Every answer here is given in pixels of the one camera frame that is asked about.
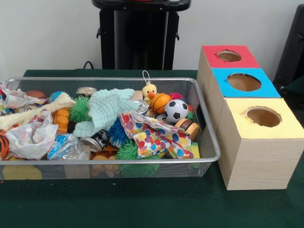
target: table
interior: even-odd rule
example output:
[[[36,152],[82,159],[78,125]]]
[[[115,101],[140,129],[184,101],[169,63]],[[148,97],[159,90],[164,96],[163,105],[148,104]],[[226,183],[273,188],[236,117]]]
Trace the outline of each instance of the table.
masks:
[[[197,73],[149,72],[192,78]],[[141,71],[28,70],[24,75],[117,77],[141,76]],[[304,159],[287,190],[226,191],[214,163],[202,178],[4,181],[0,202],[0,228],[304,227]]]

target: red square top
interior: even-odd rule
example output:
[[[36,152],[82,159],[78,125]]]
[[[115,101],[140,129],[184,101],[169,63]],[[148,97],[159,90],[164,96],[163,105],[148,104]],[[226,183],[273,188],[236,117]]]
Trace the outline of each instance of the red square top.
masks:
[[[246,46],[205,46],[203,51],[211,68],[260,68]]]

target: orange basketball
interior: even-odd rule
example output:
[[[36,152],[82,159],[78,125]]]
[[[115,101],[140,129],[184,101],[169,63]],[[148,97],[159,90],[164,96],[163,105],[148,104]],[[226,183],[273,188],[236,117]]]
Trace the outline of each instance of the orange basketball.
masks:
[[[157,114],[163,114],[166,104],[171,100],[168,94],[157,94],[150,103],[151,108]]]

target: yellow square top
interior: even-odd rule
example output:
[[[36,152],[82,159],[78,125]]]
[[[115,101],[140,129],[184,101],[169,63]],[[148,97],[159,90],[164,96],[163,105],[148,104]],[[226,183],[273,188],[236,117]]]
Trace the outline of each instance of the yellow square top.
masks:
[[[303,139],[304,129],[282,98],[225,98],[243,139]]]

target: black electrical cord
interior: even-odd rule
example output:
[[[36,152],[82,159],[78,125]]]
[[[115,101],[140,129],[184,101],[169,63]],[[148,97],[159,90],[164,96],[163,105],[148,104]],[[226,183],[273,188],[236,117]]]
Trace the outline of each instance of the black electrical cord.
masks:
[[[93,64],[91,63],[91,61],[86,61],[85,64],[84,64],[83,69],[85,69],[86,65],[88,65],[88,64],[90,65],[91,69],[94,69]]]

